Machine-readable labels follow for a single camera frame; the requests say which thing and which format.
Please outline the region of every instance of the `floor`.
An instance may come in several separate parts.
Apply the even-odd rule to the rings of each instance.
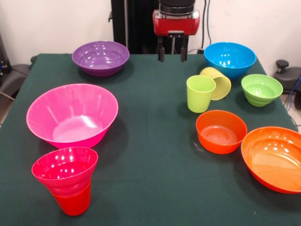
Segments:
[[[287,99],[288,95],[287,94],[282,94],[280,99],[282,100],[282,103],[285,103],[285,100]],[[5,118],[13,105],[13,101],[7,100],[3,106],[0,108],[0,128],[3,122],[5,121]],[[295,105],[292,103],[291,109],[288,111],[288,114],[295,120],[296,125],[299,128],[299,132],[301,133],[301,110],[297,110],[295,108]]]

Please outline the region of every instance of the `small orange bowl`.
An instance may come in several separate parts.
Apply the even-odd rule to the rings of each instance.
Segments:
[[[201,145],[215,154],[235,151],[247,134],[247,126],[241,118],[221,110],[201,114],[196,126]]]
[[[241,144],[243,159],[264,186],[285,194],[301,193],[301,134],[281,127],[251,131]]]

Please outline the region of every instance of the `plastic cup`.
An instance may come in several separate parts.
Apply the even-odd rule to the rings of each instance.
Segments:
[[[231,81],[221,72],[213,67],[203,69],[200,75],[212,78],[216,83],[216,88],[213,92],[211,100],[220,100],[227,96],[231,90]]]
[[[91,203],[91,180],[80,193],[64,197],[51,193],[62,211],[69,216],[77,216],[86,212]]]
[[[212,78],[194,75],[187,79],[187,105],[195,113],[205,112],[210,104],[216,83]]]
[[[51,193],[71,197],[88,185],[97,161],[97,152],[90,148],[64,148],[40,157],[32,174]]]

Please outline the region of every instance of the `dark green table cover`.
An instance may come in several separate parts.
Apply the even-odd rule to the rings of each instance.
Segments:
[[[0,129],[0,225],[3,226],[299,226],[301,196],[273,192],[247,170],[240,149],[216,155],[199,144],[198,114],[186,107],[186,79],[206,66],[202,55],[133,55],[113,77],[90,77],[71,55],[39,55]],[[248,73],[264,73],[260,63]],[[30,104],[45,91],[92,83],[110,90],[119,113],[94,149],[99,162],[86,213],[62,213],[31,174],[33,163],[55,150],[26,126]],[[262,126],[295,129],[278,99],[266,107],[247,103],[240,81],[209,109],[239,115],[248,130]]]

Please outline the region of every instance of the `lime green cup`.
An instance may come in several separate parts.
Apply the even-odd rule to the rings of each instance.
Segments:
[[[212,78],[194,75],[187,79],[187,105],[195,113],[207,111],[216,83]]]
[[[247,101],[257,107],[268,105],[283,92],[283,87],[276,79],[265,74],[250,74],[241,81]]]

